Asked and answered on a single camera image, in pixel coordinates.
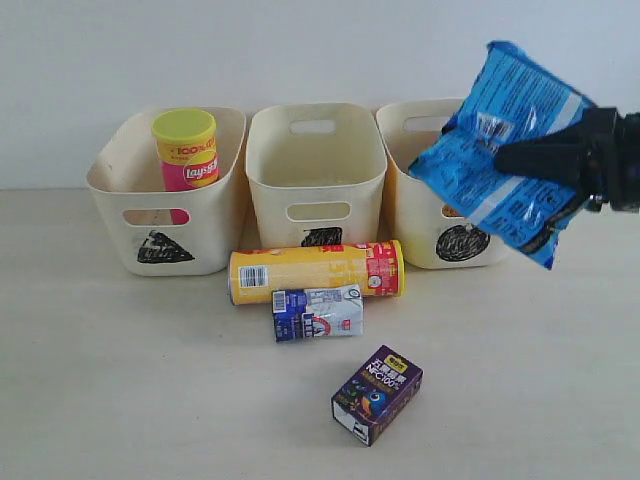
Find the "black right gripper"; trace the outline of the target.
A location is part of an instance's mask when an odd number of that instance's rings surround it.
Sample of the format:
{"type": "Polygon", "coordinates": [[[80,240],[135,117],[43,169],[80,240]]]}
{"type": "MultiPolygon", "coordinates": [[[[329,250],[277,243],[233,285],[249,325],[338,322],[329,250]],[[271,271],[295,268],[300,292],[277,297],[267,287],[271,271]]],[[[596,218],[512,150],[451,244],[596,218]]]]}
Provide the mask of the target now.
{"type": "Polygon", "coordinates": [[[580,188],[577,208],[639,212],[639,114],[587,108],[576,125],[501,146],[495,169],[504,174],[580,188]]]}

